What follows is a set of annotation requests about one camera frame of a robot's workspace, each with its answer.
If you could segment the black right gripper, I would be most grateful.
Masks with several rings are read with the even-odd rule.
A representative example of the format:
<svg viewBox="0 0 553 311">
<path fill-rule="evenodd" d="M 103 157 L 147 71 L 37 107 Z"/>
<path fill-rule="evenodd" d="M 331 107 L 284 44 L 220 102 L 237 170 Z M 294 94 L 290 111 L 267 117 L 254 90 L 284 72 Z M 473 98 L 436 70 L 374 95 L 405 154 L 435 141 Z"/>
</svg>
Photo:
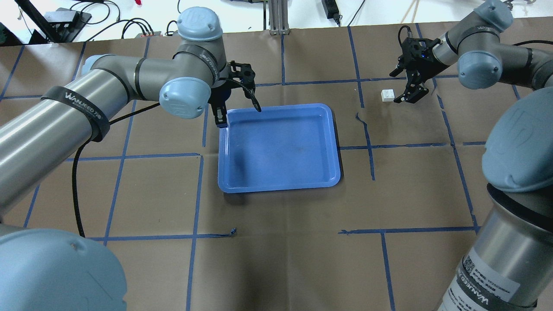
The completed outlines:
<svg viewBox="0 0 553 311">
<path fill-rule="evenodd" d="M 425 81 L 441 73 L 441 62 L 432 51 L 440 43 L 440 39 L 431 41 L 426 38 L 406 38 L 401 43 L 402 55 L 398 57 L 395 69 L 389 73 L 390 77 L 397 77 L 406 72 L 406 87 L 402 94 L 395 97 L 397 104 L 415 104 L 429 93 Z"/>
</svg>

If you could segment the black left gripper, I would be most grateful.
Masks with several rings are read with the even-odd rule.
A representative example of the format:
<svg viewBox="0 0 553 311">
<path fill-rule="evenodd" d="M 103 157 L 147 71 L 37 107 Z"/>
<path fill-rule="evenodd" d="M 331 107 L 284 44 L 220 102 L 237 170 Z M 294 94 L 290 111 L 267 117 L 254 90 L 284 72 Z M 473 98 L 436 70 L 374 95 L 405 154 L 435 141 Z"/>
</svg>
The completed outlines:
<svg viewBox="0 0 553 311">
<path fill-rule="evenodd" d="M 228 70 L 220 77 L 221 86 L 211 89 L 210 104 L 214 105 L 215 125 L 218 128 L 227 128 L 226 101 L 229 99 L 231 90 L 241 89 L 245 97 L 251 100 L 253 106 L 256 106 L 255 97 L 255 72 L 250 63 L 237 63 L 230 61 L 225 69 Z"/>
</svg>

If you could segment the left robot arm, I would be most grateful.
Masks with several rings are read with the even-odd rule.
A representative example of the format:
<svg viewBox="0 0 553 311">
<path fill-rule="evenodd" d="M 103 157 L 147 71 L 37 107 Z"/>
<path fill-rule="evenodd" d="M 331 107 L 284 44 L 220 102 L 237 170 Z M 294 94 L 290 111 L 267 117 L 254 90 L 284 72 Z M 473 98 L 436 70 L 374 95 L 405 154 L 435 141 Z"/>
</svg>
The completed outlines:
<svg viewBox="0 0 553 311">
<path fill-rule="evenodd" d="M 113 125 L 145 112 L 116 115 L 131 101 L 152 101 L 169 114 L 194 119 L 209 109 L 218 128 L 229 125 L 232 89 L 260 111 L 255 73 L 228 61 L 219 16 L 204 6 L 178 15 L 181 39 L 171 59 L 101 54 L 81 76 L 53 86 L 40 101 L 1 127 L 1 215 L 70 156 L 77 233 L 1 225 L 3 311 L 125 311 L 127 280 L 114 253 L 89 239 L 83 226 L 78 167 L 83 151 L 105 140 Z"/>
</svg>

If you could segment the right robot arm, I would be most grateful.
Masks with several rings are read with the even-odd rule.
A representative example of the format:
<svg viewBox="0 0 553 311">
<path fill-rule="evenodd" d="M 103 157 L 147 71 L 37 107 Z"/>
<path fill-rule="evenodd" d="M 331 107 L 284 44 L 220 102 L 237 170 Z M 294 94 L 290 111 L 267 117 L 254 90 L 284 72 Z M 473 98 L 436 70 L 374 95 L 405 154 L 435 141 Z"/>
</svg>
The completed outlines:
<svg viewBox="0 0 553 311">
<path fill-rule="evenodd" d="M 532 89 L 486 140 L 482 171 L 493 207 L 437 311 L 533 311 L 552 282 L 552 53 L 502 44 L 512 24 L 505 2 L 486 0 L 439 38 L 414 38 L 407 28 L 390 73 L 407 77 L 396 103 L 423 98 L 425 82 L 451 65 L 471 90 L 496 83 Z"/>
</svg>

